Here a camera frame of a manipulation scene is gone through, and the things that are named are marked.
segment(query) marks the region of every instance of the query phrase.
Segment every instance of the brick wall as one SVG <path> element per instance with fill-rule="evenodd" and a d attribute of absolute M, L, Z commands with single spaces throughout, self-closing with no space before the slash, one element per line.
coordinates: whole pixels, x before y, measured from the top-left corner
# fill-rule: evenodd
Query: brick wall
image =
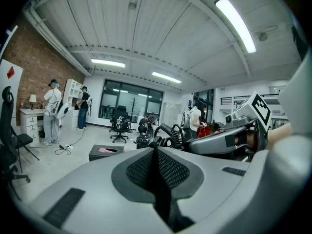
<path fill-rule="evenodd" d="M 21 100 L 30 105 L 31 94 L 37 95 L 37 101 L 43 101 L 51 79 L 59 82 L 59 89 L 64 94 L 67 79 L 74 79 L 83 84 L 84 75 L 62 57 L 27 21 L 19 15 L 15 25 L 18 29 L 7 45 L 3 58 L 21 68 L 23 73 L 19 83 L 17 102 L 17 125 L 20 125 Z"/>

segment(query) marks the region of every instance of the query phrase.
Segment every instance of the box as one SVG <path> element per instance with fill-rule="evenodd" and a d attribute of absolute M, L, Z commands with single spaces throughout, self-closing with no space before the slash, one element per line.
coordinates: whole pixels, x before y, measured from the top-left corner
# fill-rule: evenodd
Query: box
<path fill-rule="evenodd" d="M 109 151 L 113 151 L 113 153 L 102 153 L 99 151 L 99 148 L 101 147 L 104 147 Z M 123 146 L 94 145 L 89 153 L 89 161 L 93 161 L 99 158 L 106 158 L 121 153 L 124 153 Z"/>

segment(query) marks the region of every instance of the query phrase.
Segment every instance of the floor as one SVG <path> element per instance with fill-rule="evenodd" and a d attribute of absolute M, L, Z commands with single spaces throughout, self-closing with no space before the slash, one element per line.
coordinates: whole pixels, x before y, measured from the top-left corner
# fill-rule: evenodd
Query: floor
<path fill-rule="evenodd" d="M 62 146 L 76 142 L 81 136 L 82 138 L 74 145 L 74 149 L 70 150 L 70 155 L 66 152 L 56 155 L 55 151 L 59 149 L 56 144 L 51 146 L 52 148 L 46 148 L 46 146 L 40 143 L 37 148 L 30 148 L 40 161 L 36 160 L 25 149 L 22 149 L 20 151 L 22 174 L 27 174 L 31 179 L 30 183 L 27 183 L 25 179 L 13 181 L 15 189 L 22 201 L 26 204 L 30 203 L 45 188 L 80 165 L 89 162 L 88 154 L 94 144 L 124 146 L 125 151 L 136 149 L 137 145 L 133 143 L 133 140 L 136 140 L 138 133 L 134 131 L 132 134 L 126 133 L 125 135 L 129 136 L 126 144 L 122 139 L 112 143 L 110 135 L 113 134 L 116 133 L 110 133 L 108 128 L 91 125 L 88 125 L 84 131 L 73 130 L 70 133 L 64 133 L 61 129 L 60 144 Z"/>

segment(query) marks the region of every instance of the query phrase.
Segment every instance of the table lamp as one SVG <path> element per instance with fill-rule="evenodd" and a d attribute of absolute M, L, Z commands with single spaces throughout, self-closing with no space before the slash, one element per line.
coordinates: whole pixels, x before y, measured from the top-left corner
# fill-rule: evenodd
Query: table lamp
<path fill-rule="evenodd" d="M 31 109 L 34 109 L 33 103 L 36 103 L 36 95 L 30 95 L 29 102 L 31 102 Z"/>

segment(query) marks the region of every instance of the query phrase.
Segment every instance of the lamp shade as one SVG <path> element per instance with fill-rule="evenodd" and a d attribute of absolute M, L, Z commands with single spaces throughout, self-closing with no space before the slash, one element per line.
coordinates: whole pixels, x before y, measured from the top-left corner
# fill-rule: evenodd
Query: lamp shade
<path fill-rule="evenodd" d="M 30 95 L 29 102 L 32 102 L 32 103 L 37 102 L 36 101 L 36 95 Z"/>

